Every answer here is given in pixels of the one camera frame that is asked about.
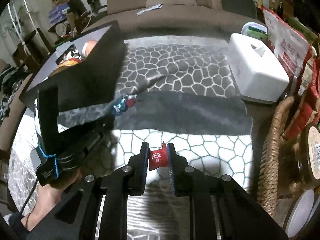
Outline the person left hand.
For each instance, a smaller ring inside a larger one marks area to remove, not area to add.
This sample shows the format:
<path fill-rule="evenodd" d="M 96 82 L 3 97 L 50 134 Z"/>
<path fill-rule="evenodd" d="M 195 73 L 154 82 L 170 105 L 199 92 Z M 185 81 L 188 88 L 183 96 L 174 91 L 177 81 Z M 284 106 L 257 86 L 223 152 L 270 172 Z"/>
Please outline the person left hand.
<path fill-rule="evenodd" d="M 21 219 L 22 225 L 31 231 L 60 201 L 63 191 L 82 177 L 81 169 L 62 174 L 57 180 L 38 187 L 38 197 L 32 211 Z"/>

